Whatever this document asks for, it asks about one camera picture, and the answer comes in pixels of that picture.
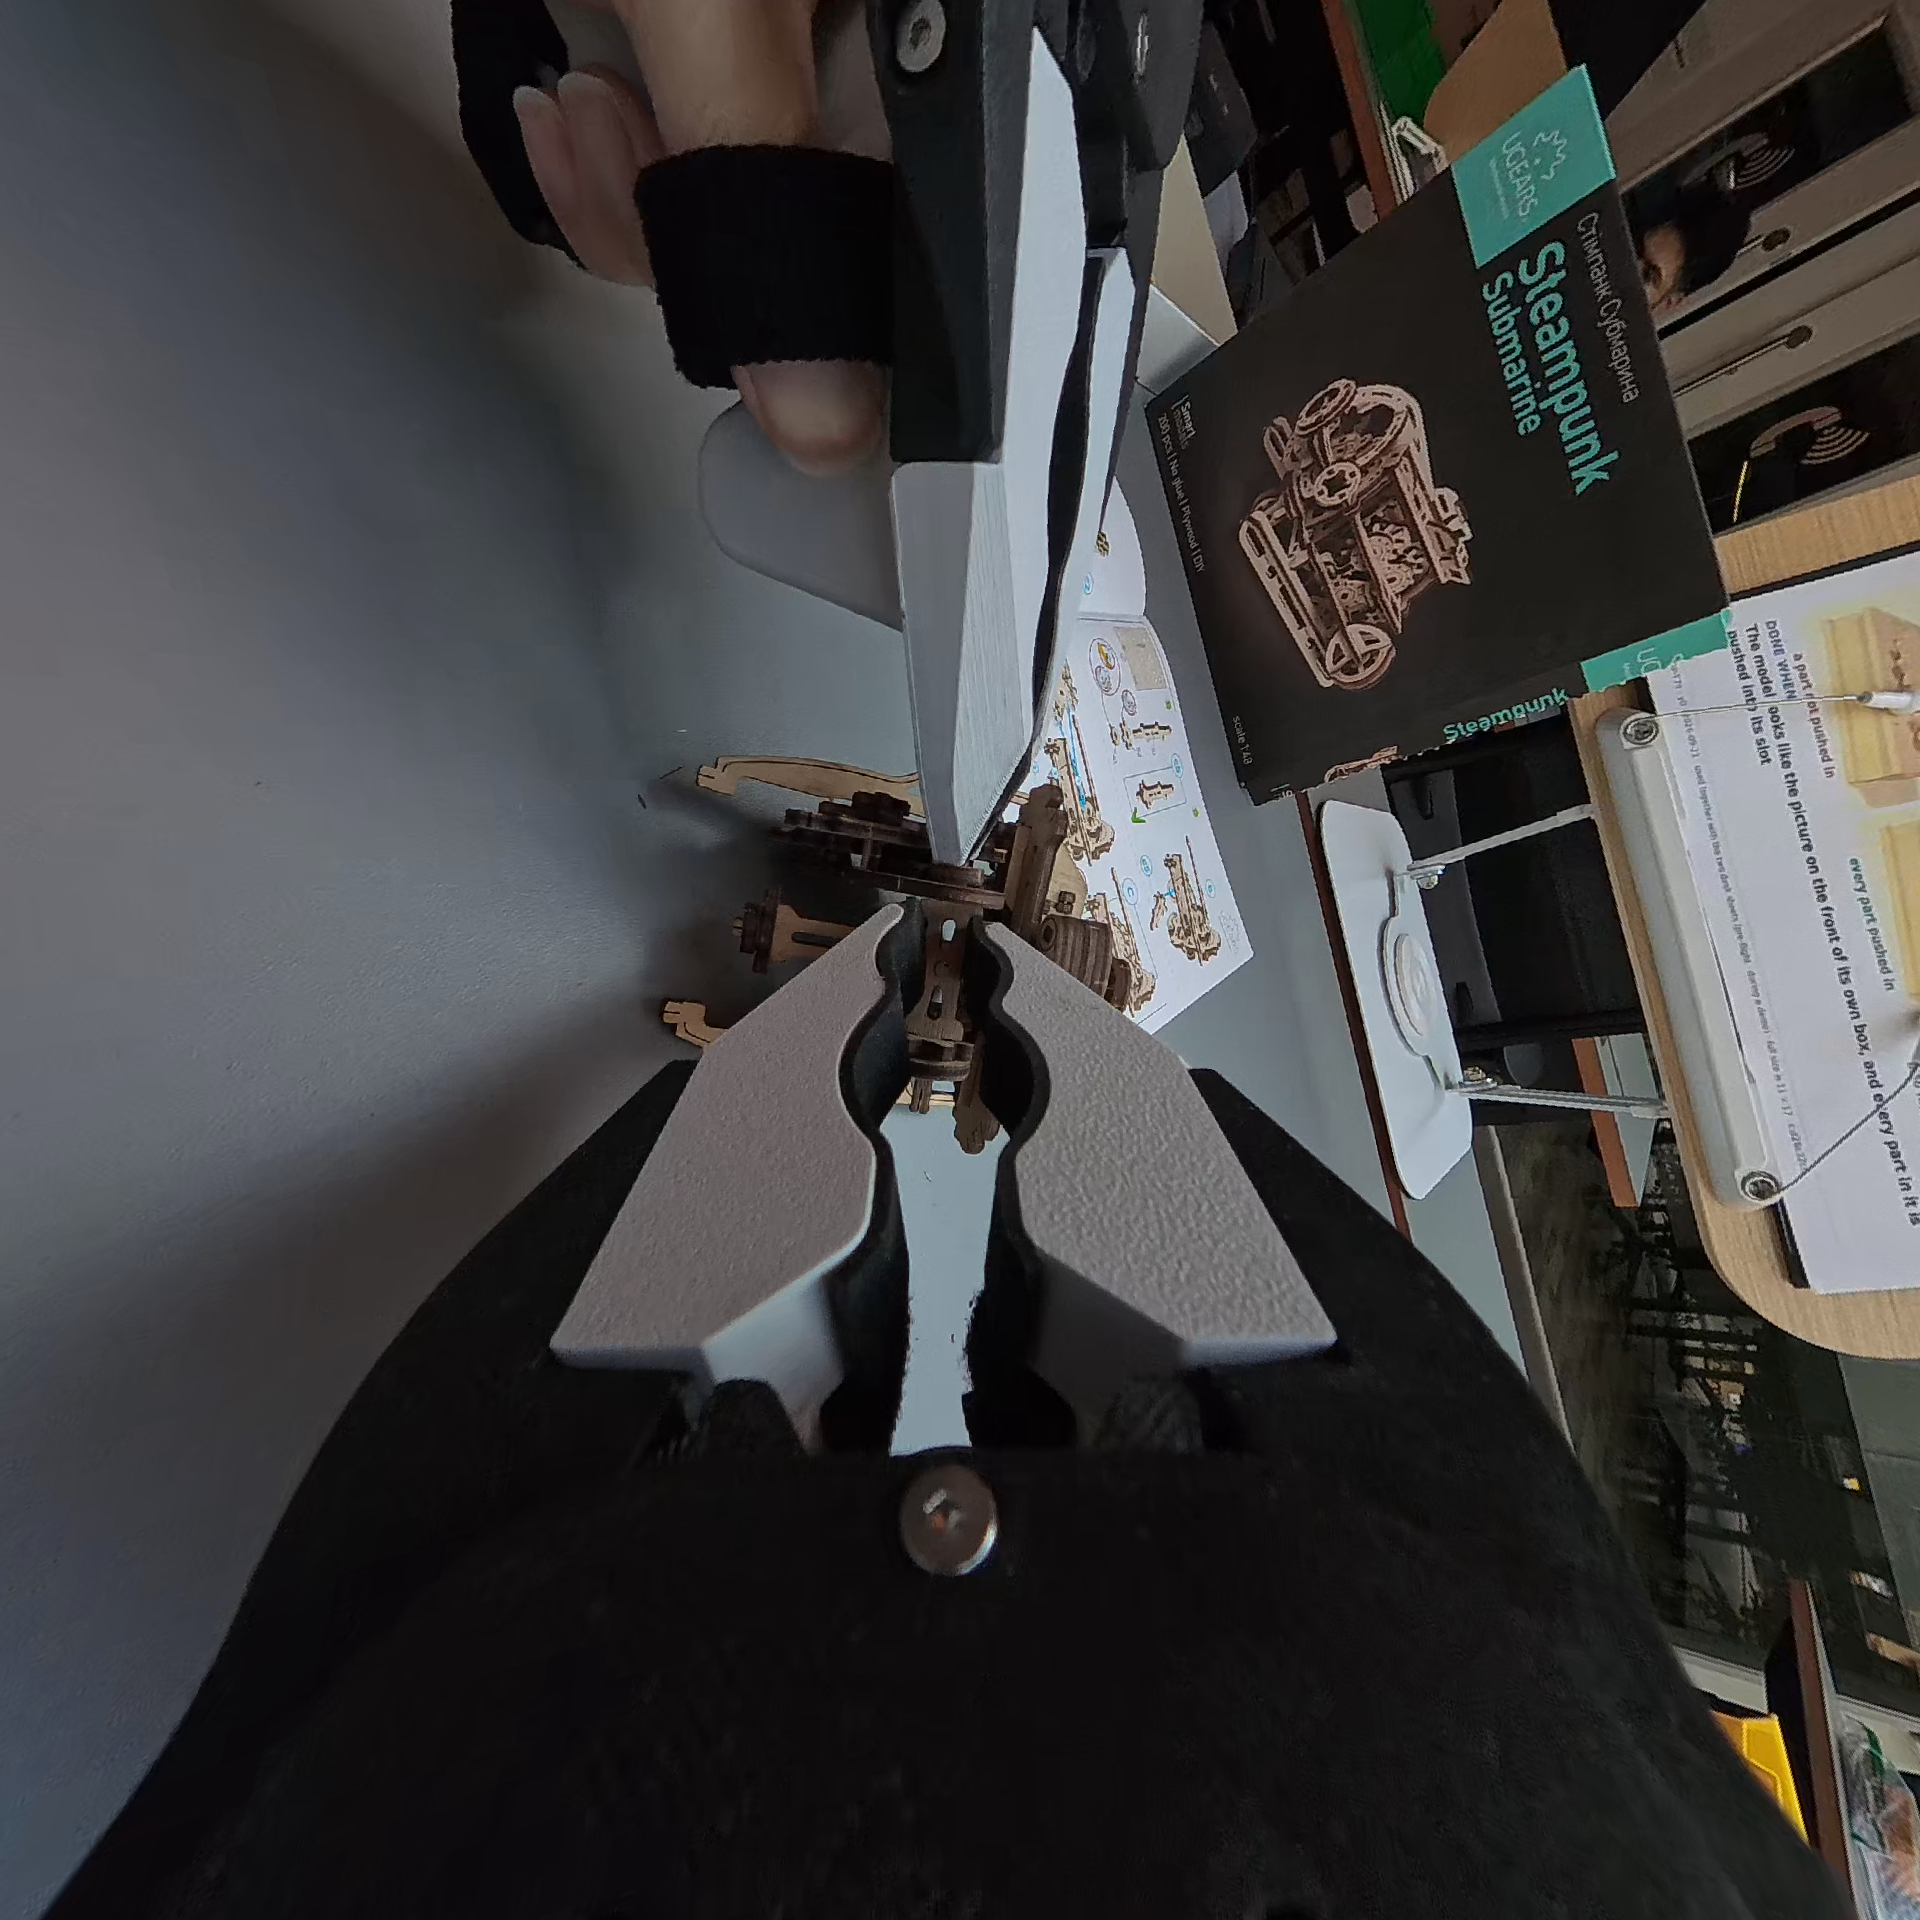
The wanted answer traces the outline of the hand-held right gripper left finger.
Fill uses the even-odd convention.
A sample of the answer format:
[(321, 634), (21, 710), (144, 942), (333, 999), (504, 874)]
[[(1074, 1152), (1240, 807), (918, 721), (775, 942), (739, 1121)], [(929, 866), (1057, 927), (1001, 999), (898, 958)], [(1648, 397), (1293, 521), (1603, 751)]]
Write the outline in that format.
[(888, 902), (707, 1045), (553, 1333), (561, 1361), (758, 1381), (829, 1449), (888, 1449), (906, 1252), (880, 1127), (906, 996)]

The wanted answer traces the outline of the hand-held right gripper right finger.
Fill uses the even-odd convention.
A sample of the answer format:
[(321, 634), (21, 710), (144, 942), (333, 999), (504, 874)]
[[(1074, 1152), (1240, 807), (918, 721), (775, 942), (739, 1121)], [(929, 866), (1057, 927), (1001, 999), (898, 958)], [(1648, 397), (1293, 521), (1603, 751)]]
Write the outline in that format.
[(1184, 1062), (1001, 922), (967, 954), (1006, 1130), (967, 1333), (983, 1449), (1069, 1445), (1125, 1385), (1322, 1353), (1328, 1312)]

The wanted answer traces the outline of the wooden submarine model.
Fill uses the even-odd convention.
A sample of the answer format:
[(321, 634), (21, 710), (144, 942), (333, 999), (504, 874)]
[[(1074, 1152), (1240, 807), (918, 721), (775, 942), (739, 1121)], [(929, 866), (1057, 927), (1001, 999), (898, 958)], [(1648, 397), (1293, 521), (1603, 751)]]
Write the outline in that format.
[(1144, 961), (1115, 910), (1093, 902), (1071, 862), (1077, 823), (1056, 782), (1016, 794), (1011, 815), (959, 864), (935, 860), (913, 775), (790, 756), (721, 756), (697, 775), (702, 790), (721, 797), (743, 783), (806, 797), (784, 813), (777, 836), (813, 866), (888, 898), (921, 901), (925, 942), (918, 994), (904, 1000), (909, 1078), (899, 1101), (913, 1113), (950, 1109), (969, 1154), (999, 1130), (977, 1093), (977, 1033), (962, 1006), (971, 933), (1007, 926), (1109, 1006), (1125, 1014), (1142, 1006)]

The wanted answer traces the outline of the grey desk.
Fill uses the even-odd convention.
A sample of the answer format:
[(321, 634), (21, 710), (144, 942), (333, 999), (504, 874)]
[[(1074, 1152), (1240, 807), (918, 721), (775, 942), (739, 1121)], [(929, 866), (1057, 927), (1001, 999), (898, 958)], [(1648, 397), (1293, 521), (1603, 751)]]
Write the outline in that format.
[(501, 220), (443, 5), (3, 5), (3, 1916), (402, 1318), (739, 1002), (713, 753), (912, 760), (714, 551), (654, 302)]

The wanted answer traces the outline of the person's left hand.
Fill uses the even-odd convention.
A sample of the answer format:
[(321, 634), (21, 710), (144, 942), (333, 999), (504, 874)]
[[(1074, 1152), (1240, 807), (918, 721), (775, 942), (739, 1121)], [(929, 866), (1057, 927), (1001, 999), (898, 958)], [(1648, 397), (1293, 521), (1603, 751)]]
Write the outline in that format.
[(515, 87), (541, 204), (586, 273), (651, 285), (641, 166), (718, 145), (806, 145), (887, 159), (866, 33), (850, 5), (611, 2), (630, 45), (554, 87)]

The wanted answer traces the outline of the black model kit box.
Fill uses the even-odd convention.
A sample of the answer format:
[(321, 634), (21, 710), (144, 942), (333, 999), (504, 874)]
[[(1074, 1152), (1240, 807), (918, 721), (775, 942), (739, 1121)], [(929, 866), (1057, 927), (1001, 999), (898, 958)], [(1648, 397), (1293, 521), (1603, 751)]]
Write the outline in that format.
[(1730, 640), (1584, 65), (1147, 421), (1255, 802)]

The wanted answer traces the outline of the illustrated instruction booklet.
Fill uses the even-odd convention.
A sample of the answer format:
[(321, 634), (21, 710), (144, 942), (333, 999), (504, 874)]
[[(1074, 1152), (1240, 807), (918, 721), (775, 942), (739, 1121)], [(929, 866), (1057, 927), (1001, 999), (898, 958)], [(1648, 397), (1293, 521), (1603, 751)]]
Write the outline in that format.
[(1062, 612), (1057, 678), (1031, 760), (1065, 802), (1085, 910), (1133, 972), (1144, 1031), (1199, 1000), (1251, 946), (1215, 845), (1144, 565), (1120, 487)]

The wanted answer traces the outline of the green plastic bin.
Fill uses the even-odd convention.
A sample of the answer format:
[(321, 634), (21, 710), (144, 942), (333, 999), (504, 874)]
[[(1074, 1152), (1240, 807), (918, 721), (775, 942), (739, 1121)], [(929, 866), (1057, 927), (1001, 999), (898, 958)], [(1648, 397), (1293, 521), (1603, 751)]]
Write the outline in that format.
[(1350, 2), (1389, 118), (1424, 121), (1433, 92), (1499, 2)]

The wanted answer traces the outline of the yellow plastic bin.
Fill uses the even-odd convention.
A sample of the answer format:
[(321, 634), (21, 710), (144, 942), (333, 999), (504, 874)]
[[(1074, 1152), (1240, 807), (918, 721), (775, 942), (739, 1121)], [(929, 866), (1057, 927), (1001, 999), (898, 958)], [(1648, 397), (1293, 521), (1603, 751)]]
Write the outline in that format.
[(1723, 1709), (1712, 1709), (1712, 1719), (1747, 1772), (1786, 1810), (1789, 1818), (1801, 1818), (1799, 1788), (1781, 1719)]

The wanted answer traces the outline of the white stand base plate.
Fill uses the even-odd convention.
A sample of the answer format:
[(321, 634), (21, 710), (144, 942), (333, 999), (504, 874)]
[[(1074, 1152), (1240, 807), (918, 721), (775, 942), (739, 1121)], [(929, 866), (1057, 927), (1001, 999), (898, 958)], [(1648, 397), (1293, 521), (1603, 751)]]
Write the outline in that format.
[(1665, 1120), (1656, 1093), (1557, 1093), (1496, 1088), (1467, 1077), (1433, 952), (1424, 896), (1474, 854), (1592, 820), (1592, 804), (1554, 812), (1442, 854), (1417, 860), (1387, 808), (1326, 799), (1317, 808), (1338, 940), (1359, 1008), (1367, 1060), (1382, 1101), (1382, 1124), (1399, 1186), (1425, 1196), (1472, 1148), (1472, 1101), (1487, 1096), (1544, 1110)]

